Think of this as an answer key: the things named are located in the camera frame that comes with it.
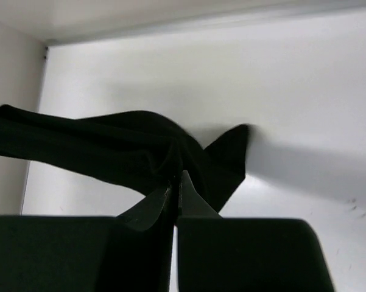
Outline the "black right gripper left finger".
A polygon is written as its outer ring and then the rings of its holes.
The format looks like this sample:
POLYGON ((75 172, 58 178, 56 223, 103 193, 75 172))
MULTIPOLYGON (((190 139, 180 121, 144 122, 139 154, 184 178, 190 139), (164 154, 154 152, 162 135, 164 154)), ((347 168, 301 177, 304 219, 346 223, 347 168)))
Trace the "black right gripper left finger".
POLYGON ((0 215, 0 291, 167 291, 173 195, 116 217, 0 215))

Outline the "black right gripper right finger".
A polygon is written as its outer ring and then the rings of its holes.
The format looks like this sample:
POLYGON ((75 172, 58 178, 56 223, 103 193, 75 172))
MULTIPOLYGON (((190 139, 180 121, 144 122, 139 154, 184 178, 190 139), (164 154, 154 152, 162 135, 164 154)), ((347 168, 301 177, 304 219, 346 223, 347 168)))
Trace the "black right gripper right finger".
POLYGON ((333 291, 313 228, 292 218, 224 218, 195 190, 179 188, 180 291, 333 291))

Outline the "black skirt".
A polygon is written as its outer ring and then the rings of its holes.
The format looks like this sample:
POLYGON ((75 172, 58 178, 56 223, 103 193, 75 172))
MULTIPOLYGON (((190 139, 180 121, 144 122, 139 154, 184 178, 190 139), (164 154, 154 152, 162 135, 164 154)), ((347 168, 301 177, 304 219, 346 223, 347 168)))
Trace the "black skirt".
POLYGON ((201 146, 150 111, 66 119, 0 106, 0 156, 43 162, 143 195, 187 171, 199 195, 220 211, 245 178, 250 127, 240 124, 201 146))

